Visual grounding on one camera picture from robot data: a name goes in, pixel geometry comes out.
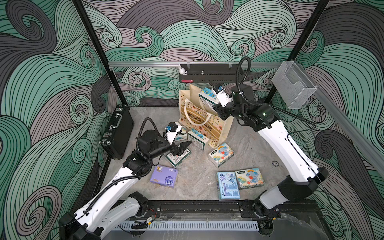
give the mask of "wave pattern wallpaper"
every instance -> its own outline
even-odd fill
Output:
[[[89,42],[71,0],[0,1],[1,239],[58,239],[92,197],[115,106]]]
[[[110,61],[252,61],[288,58],[315,0],[83,0]],[[384,3],[330,0],[297,57],[334,103],[384,154]],[[178,72],[171,68],[115,68],[131,105],[177,105]],[[248,83],[258,99],[271,88],[276,69],[252,69]],[[273,104],[286,108],[278,94]],[[317,127],[294,135],[304,152],[330,176],[310,199],[318,202],[340,240],[384,236],[384,181],[311,97],[291,112]],[[311,126],[281,114],[288,131]]]
[[[354,1],[326,9],[297,60],[335,105],[384,155],[384,2]],[[277,94],[273,104],[285,107]],[[291,112],[317,122],[295,134],[304,152],[330,173],[309,198],[319,204],[335,239],[384,236],[384,180],[312,96]],[[311,126],[281,114],[289,132]]]

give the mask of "tissue pack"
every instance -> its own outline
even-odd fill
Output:
[[[211,161],[214,163],[216,167],[220,167],[223,163],[225,163],[228,159],[230,159],[234,155],[234,152],[228,144],[223,143],[218,146],[215,150],[208,154]]]
[[[235,172],[218,172],[217,189],[219,200],[240,199]]]
[[[187,136],[187,130],[185,129],[185,127],[181,127],[181,133],[179,133],[178,135],[176,135],[174,141],[187,140],[187,138],[188,138],[188,136]]]
[[[235,171],[240,189],[258,187],[265,184],[259,168]]]
[[[175,182],[178,173],[179,171],[177,169],[157,165],[153,170],[151,182],[166,187],[175,188]]]
[[[218,104],[219,100],[216,98],[216,95],[211,89],[207,87],[203,88],[199,93],[199,97],[206,106],[208,106],[212,111],[215,111],[213,106]]]
[[[199,133],[196,129],[192,128],[188,132],[188,141],[192,141],[201,150],[204,150],[205,145],[209,142],[209,138]]]
[[[166,155],[166,158],[172,163],[174,167],[179,165],[184,159],[186,159],[191,154],[191,151],[187,148],[181,156],[174,156],[171,152]]]

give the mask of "white cable tray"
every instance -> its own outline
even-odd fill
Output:
[[[124,221],[120,227],[126,231],[135,231],[131,226],[137,225],[134,221]],[[156,220],[147,229],[141,231],[193,231],[193,230],[220,230],[220,231],[259,231],[256,221],[241,221],[241,220]]]

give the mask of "black briefcase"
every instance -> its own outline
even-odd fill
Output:
[[[134,124],[128,107],[117,105],[99,141],[113,159],[121,159],[124,155]]]

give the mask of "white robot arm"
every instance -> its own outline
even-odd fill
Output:
[[[220,95],[226,95],[224,88],[220,85],[213,90]],[[243,126],[253,128],[271,145],[289,172],[284,181],[257,198],[260,204],[258,215],[267,215],[268,209],[278,204],[289,200],[301,200],[311,195],[318,184],[326,179],[328,171],[325,168],[319,168],[303,153],[273,109],[292,114],[269,104],[256,103],[252,87],[249,85],[237,84],[231,89],[231,93],[231,97],[219,98],[223,102],[213,106],[218,116],[223,120],[229,116],[237,118],[237,121],[243,120]]]
[[[232,98],[224,97],[223,87],[216,88],[216,92],[218,90],[223,95],[221,99],[224,101],[214,106],[219,117],[225,120],[232,115],[243,120],[245,125],[252,127],[271,145],[289,171],[285,180],[262,193],[255,200],[254,208],[257,215],[268,216],[271,214],[270,209],[278,204],[289,200],[301,200],[311,195],[318,184],[328,176],[328,172],[325,168],[318,168],[303,153],[274,110],[266,105],[254,107],[239,103],[240,98],[236,95],[236,89],[232,89]],[[252,89],[249,90],[246,85],[242,90],[252,92]],[[143,136],[140,136],[141,132],[139,133],[137,142],[150,159],[169,150],[174,154],[182,154],[190,141],[181,143],[179,147],[173,143],[180,130],[179,123],[170,122],[163,137],[157,131],[147,130]],[[75,214],[66,213],[61,217],[60,238],[103,238],[123,220],[133,216],[144,216],[148,200],[138,192],[131,194],[119,206],[110,209],[124,192],[138,181],[137,178],[129,179],[130,176],[143,174],[149,167],[151,166],[148,166],[147,161],[134,151],[113,179],[92,200],[78,209]]]

